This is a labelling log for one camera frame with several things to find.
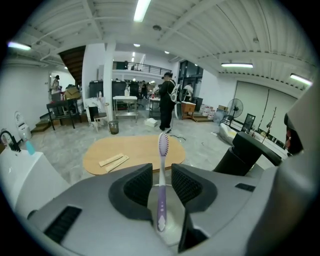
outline trash can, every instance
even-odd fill
[[[110,121],[109,128],[111,134],[118,134],[119,133],[119,122],[118,121]]]

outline ceiling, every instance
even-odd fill
[[[58,53],[90,43],[116,40],[119,48],[136,43],[141,50],[168,51],[216,76],[294,95],[304,84],[290,74],[312,80],[318,71],[317,55],[303,30],[275,1],[151,0],[142,23],[133,22],[137,2],[48,0],[15,40],[32,45],[28,54],[45,63],[61,63]],[[252,63],[254,68],[226,69],[221,67],[225,62]]]

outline stand fan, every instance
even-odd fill
[[[227,122],[229,122],[229,126],[233,119],[239,117],[244,110],[244,105],[242,104],[241,100],[238,98],[234,98],[230,100],[228,104],[228,115],[227,115]]]

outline toothbrush handle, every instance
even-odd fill
[[[166,186],[159,186],[158,209],[156,215],[156,226],[158,231],[163,232],[167,222]]]

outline concrete floor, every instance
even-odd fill
[[[111,135],[106,127],[100,127],[99,132],[95,128],[89,127],[88,123],[77,123],[75,129],[71,125],[55,126],[42,133],[36,133],[31,138],[36,151],[43,152],[48,161],[61,174],[61,176],[71,185],[92,177],[83,167],[83,157],[88,148],[97,140],[111,136],[141,136],[160,134],[159,125],[148,127],[144,125],[144,120],[148,117],[145,108],[139,108],[139,118],[137,122],[133,117],[119,120],[119,133]],[[213,122],[196,123],[192,120],[173,121],[171,136],[183,137],[179,140],[185,150],[186,165],[195,166],[204,170],[212,171],[224,156],[229,144],[222,141],[213,132],[217,132],[219,127]],[[273,166],[264,156],[257,162],[266,169]],[[159,174],[153,175],[153,183],[157,184]],[[166,171],[166,182],[171,183],[171,171]]]

